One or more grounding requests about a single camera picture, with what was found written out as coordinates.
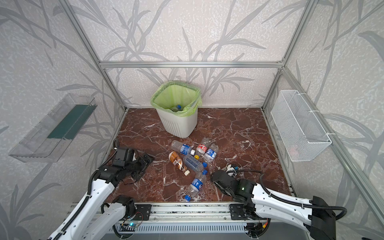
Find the water bottle blue cap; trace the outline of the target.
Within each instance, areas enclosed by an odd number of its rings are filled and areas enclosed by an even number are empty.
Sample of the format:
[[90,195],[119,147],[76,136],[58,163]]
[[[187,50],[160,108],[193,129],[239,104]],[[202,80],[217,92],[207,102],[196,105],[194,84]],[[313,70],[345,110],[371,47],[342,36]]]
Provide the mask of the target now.
[[190,202],[191,199],[196,196],[203,188],[207,181],[207,170],[203,170],[202,172],[196,173],[195,178],[191,182],[191,184],[188,187],[187,194],[185,195],[184,199],[187,202]]

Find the clear bottle blue label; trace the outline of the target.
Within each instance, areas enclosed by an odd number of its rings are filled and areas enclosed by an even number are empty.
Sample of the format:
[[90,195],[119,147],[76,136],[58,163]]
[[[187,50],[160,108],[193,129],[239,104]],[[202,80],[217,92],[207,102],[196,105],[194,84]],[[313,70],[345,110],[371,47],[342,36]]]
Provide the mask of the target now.
[[203,156],[205,162],[208,165],[211,165],[213,163],[213,161],[215,160],[218,152],[219,152],[219,146],[215,143],[212,143],[210,145],[209,149],[206,151],[206,153]]

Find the brown Nescafe bottle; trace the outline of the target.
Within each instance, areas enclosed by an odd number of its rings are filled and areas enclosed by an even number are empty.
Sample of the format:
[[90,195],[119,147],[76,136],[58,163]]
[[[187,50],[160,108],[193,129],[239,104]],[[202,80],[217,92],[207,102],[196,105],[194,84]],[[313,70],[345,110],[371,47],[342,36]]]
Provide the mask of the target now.
[[185,176],[188,176],[190,174],[190,171],[188,168],[184,165],[183,159],[179,156],[179,154],[175,151],[172,151],[169,154],[169,160],[171,163],[179,169]]

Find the small water bottle white cap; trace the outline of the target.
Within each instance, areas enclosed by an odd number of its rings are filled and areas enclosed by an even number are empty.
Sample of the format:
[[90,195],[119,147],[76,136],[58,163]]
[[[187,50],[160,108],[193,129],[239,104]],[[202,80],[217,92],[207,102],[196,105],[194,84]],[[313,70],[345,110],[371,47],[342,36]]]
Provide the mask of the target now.
[[196,151],[189,145],[183,144],[177,140],[172,141],[171,149],[177,151],[183,155],[192,155],[194,156]]

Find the soda water bottle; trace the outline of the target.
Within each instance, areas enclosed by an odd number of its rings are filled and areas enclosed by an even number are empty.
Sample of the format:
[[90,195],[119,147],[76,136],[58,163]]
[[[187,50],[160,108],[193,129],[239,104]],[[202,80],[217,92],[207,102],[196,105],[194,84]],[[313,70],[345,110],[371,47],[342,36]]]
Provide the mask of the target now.
[[207,163],[202,163],[196,158],[194,158],[192,155],[187,155],[183,157],[183,162],[185,166],[189,169],[194,171],[195,173],[201,173],[203,172],[206,167]]

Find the Pepsi bottle blue cap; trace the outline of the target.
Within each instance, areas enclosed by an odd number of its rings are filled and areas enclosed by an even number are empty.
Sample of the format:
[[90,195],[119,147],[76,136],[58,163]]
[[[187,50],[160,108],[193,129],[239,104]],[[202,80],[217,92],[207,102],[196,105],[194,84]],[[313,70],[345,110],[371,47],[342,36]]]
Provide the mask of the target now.
[[177,112],[182,111],[183,108],[181,107],[181,105],[176,105],[176,106],[171,107],[171,110],[172,110],[173,112],[177,113]]

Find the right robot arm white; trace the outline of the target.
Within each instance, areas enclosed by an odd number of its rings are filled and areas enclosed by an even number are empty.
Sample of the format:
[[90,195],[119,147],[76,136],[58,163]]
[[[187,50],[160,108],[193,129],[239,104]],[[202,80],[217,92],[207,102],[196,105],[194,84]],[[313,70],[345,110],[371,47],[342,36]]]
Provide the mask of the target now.
[[252,238],[266,232],[271,220],[279,220],[310,234],[314,240],[336,239],[336,222],[347,214],[347,209],[329,206],[322,198],[301,199],[265,187],[263,173],[259,182],[236,179],[241,170],[218,170],[211,175],[211,182],[235,204],[230,211],[241,220],[266,220],[264,226],[246,228]]

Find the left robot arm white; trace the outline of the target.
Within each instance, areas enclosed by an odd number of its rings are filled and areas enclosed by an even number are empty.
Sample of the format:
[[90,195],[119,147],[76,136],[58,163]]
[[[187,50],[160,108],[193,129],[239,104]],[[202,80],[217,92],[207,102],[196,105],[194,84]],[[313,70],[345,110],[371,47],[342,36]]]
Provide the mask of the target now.
[[100,240],[119,221],[134,228],[149,220],[151,205],[138,207],[132,197],[126,196],[117,196],[110,204],[105,200],[126,177],[134,183],[140,180],[153,157],[134,149],[116,148],[110,159],[111,165],[104,163],[91,175],[85,195],[50,240]]

